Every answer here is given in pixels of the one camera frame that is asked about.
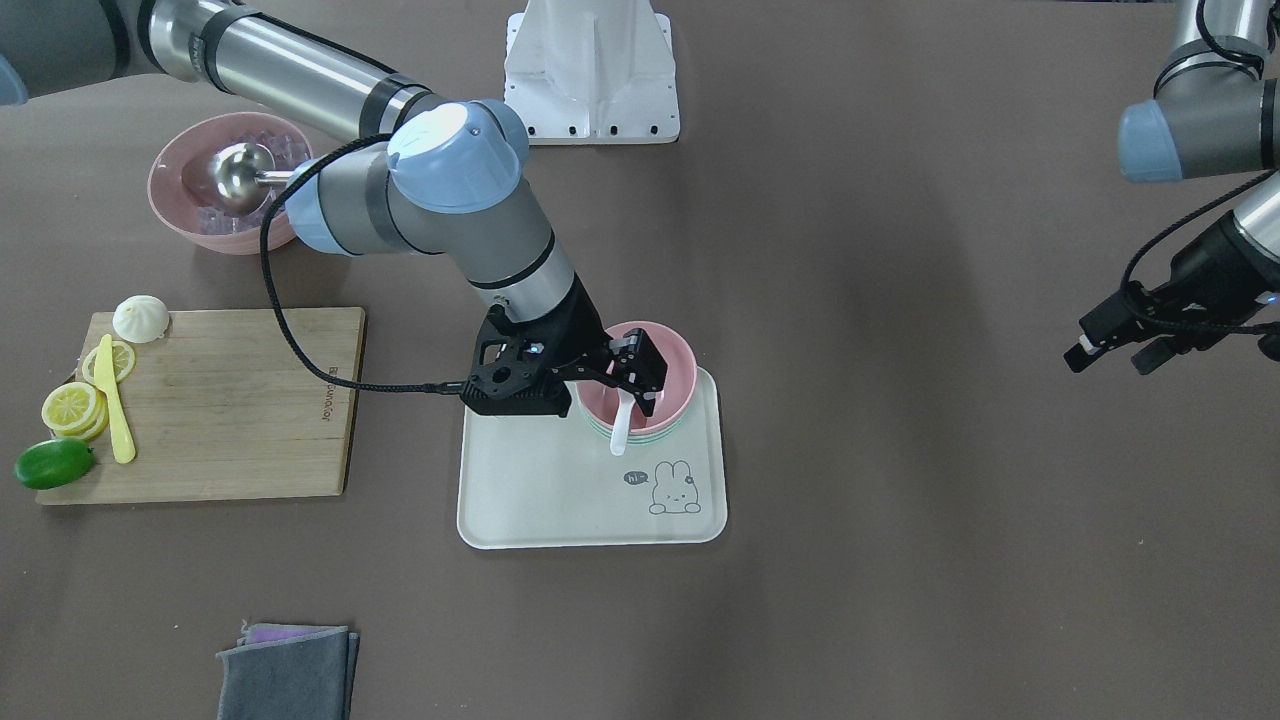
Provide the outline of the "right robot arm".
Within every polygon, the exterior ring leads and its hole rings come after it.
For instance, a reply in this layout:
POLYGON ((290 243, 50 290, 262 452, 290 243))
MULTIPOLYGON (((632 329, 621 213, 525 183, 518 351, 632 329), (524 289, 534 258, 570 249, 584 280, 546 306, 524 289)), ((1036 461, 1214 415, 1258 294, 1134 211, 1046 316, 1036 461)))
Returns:
POLYGON ((571 380, 652 415, 668 366, 645 331, 612 337, 524 178, 529 137, 506 104, 448 102, 364 54, 242 1, 5 1, 3 104, 164 73, 205 82, 330 136, 265 211, 349 258, 444 254, 488 311, 457 395, 479 415, 554 415, 571 380))

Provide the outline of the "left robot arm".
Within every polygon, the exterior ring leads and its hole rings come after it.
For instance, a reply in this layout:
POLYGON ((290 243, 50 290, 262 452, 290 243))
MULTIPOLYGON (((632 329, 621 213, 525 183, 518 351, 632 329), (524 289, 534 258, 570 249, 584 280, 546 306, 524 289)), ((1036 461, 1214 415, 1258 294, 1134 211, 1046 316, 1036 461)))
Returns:
POLYGON ((1167 360, 1252 334, 1277 357, 1277 324, 1256 315, 1277 304, 1277 79, 1265 74, 1277 50, 1275 1, 1181 1, 1176 33, 1152 96, 1130 105, 1117 128, 1123 174, 1170 183, 1249 172, 1230 192, 1238 205, 1172 256, 1153 288, 1123 272, 1119 288, 1079 322, 1065 352, 1073 372, 1138 343, 1133 366, 1147 375, 1167 360))

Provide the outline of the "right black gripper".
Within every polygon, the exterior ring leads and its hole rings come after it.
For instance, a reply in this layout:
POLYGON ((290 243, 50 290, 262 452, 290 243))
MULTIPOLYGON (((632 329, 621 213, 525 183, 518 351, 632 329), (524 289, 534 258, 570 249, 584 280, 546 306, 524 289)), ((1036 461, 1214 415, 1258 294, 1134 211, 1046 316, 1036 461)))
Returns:
POLYGON ((483 416, 566 416, 568 382, 595 380, 622 389, 652 416, 667 372, 646 331, 611 337, 582 282, 573 281, 563 301, 536 320, 515 322, 502 304, 489 307, 460 397, 483 416))

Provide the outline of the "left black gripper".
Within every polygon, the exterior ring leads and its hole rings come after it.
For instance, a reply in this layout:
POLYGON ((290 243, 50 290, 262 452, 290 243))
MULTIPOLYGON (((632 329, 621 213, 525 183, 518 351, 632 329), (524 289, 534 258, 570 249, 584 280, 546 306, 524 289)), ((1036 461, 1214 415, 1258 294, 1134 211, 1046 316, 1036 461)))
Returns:
POLYGON ((1107 351, 1144 347, 1132 364, 1147 375, 1192 350, 1206 351, 1277 296, 1277 259, 1258 249, 1231 213, 1179 251, 1169 282, 1147 290, 1129 281, 1080 319, 1082 334, 1062 359, 1082 373, 1107 351))

